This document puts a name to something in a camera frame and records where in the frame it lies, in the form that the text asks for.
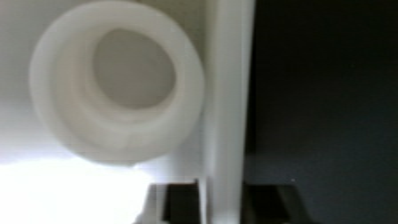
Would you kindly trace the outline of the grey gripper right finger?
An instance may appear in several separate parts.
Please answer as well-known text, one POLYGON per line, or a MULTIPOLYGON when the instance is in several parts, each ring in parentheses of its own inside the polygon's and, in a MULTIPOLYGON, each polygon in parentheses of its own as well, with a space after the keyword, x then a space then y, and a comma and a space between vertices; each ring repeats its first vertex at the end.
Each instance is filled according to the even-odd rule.
POLYGON ((239 224, 308 224, 298 190, 291 185, 243 185, 239 224))

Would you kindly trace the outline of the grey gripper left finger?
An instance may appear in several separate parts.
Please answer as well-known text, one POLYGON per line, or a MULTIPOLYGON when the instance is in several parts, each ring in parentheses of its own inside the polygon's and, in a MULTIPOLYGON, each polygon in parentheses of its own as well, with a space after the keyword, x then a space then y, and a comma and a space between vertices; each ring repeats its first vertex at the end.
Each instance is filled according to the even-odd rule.
POLYGON ((200 224, 197 180, 149 185, 136 224, 200 224))

